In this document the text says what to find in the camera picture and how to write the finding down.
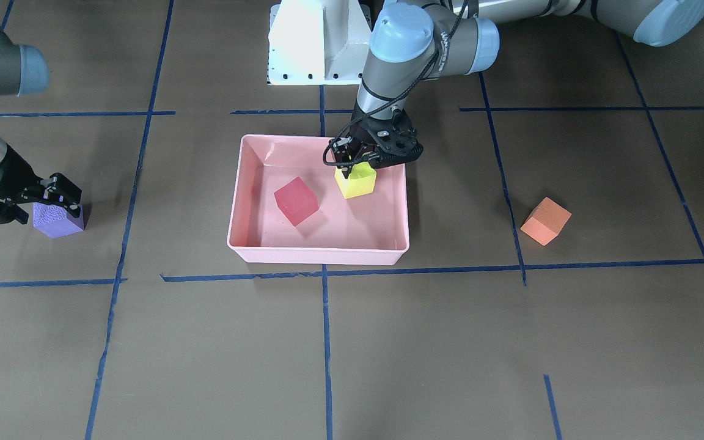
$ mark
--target yellow cube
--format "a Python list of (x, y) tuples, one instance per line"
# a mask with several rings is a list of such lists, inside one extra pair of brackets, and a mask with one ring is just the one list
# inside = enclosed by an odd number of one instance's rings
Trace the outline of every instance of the yellow cube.
[(335, 181), (345, 199), (363, 196), (374, 192), (376, 170), (368, 162), (361, 162), (352, 167), (349, 178), (344, 178), (341, 168), (336, 168)]

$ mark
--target white mounting plate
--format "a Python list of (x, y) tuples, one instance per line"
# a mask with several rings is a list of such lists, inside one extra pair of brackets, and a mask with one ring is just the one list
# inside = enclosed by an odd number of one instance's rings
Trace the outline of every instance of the white mounting plate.
[(282, 0), (270, 18), (269, 83), (360, 84), (371, 30), (357, 0)]

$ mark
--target orange cube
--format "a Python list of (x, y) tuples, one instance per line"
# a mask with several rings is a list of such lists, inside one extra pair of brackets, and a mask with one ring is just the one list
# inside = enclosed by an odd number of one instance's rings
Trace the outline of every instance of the orange cube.
[(531, 211), (520, 230), (544, 246), (559, 235), (571, 216), (571, 212), (562, 208), (561, 205), (550, 200), (550, 198), (545, 197)]

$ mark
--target red cube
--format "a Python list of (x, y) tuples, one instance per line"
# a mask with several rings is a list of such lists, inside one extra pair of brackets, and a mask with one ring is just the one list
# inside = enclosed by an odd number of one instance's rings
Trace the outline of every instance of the red cube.
[(317, 195), (299, 177), (294, 178), (273, 195), (276, 196), (276, 205), (293, 226), (298, 226), (309, 215), (319, 211)]

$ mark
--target block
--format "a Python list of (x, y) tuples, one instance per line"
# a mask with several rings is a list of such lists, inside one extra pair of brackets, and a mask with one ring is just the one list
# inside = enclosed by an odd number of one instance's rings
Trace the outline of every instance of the block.
[(273, 193), (276, 205), (293, 226), (298, 226), (309, 215), (319, 211), (317, 195), (299, 177)]
[(352, 167), (349, 178), (344, 178), (341, 168), (336, 168), (335, 182), (345, 199), (370, 194), (374, 192), (376, 170), (368, 162), (362, 162)]
[(571, 212), (562, 208), (561, 205), (550, 200), (550, 198), (545, 197), (531, 211), (520, 230), (544, 246), (559, 235), (571, 216)]
[(83, 207), (78, 218), (73, 217), (64, 208), (55, 205), (35, 203), (31, 209), (33, 226), (51, 238), (59, 238), (83, 231)]

